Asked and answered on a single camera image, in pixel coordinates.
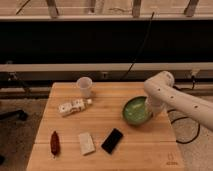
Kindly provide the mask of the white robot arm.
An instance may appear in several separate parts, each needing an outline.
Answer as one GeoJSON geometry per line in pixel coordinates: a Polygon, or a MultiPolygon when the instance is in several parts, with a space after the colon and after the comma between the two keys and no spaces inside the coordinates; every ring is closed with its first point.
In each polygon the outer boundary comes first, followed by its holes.
{"type": "Polygon", "coordinates": [[[168,105],[213,131],[213,103],[174,89],[174,82],[174,76],[168,71],[144,82],[147,110],[156,116],[168,105]]]}

